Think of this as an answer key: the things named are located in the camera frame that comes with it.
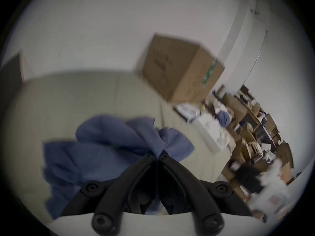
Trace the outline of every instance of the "brown box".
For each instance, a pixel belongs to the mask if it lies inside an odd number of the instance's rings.
[[[274,128],[272,131],[271,131],[271,134],[270,136],[273,138],[276,134],[279,133],[279,130],[277,128]]]
[[[242,127],[242,130],[248,130],[248,131],[254,133],[253,126],[250,123],[248,123],[248,122],[246,122],[244,124],[244,126]]]
[[[267,122],[265,124],[266,130],[270,135],[272,135],[273,130],[277,127],[277,125],[275,124],[270,114],[266,115],[266,117],[267,117]]]
[[[282,165],[280,178],[288,183],[292,178],[290,163],[287,162],[285,165]]]
[[[242,139],[232,128],[232,124],[229,124],[226,128],[225,128],[230,135],[233,137],[235,142],[238,142],[240,139]]]
[[[142,74],[169,102],[200,102],[207,98],[224,70],[217,62],[203,87],[213,61],[198,43],[155,35]]]
[[[226,93],[222,98],[222,103],[234,111],[234,119],[231,122],[234,128],[247,114],[247,108],[233,95]]]
[[[255,136],[249,130],[242,130],[242,132],[239,135],[240,137],[243,137],[245,141],[248,143],[256,142]]]
[[[278,146],[278,141],[281,140],[281,137],[279,134],[276,134],[274,137],[273,137],[273,142],[274,144],[276,145],[276,147]]]
[[[229,182],[235,177],[234,172],[229,169],[227,164],[223,168],[222,174],[226,178],[226,180]]]
[[[234,178],[230,181],[230,184],[235,191],[235,193],[246,203],[248,201],[248,197],[245,195],[245,193],[240,188],[238,181]]]
[[[288,143],[282,143],[277,147],[276,156],[281,159],[282,165],[286,165],[289,162],[290,167],[294,167],[292,153]]]
[[[241,140],[236,142],[235,149],[233,150],[231,159],[234,159],[240,163],[245,163],[247,158],[244,155],[250,154],[250,150],[248,144],[246,143],[245,139],[242,138]]]

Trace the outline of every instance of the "screw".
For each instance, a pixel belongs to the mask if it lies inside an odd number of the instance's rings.
[[[218,185],[215,189],[220,193],[226,193],[227,192],[227,188],[222,184]]]
[[[112,228],[113,222],[111,218],[104,214],[97,214],[93,217],[93,226],[100,230],[109,230]]]
[[[221,230],[224,226],[222,217],[218,214],[209,215],[203,221],[203,226],[206,230]]]
[[[86,188],[89,192],[96,191],[98,189],[98,186],[96,184],[89,184]]]

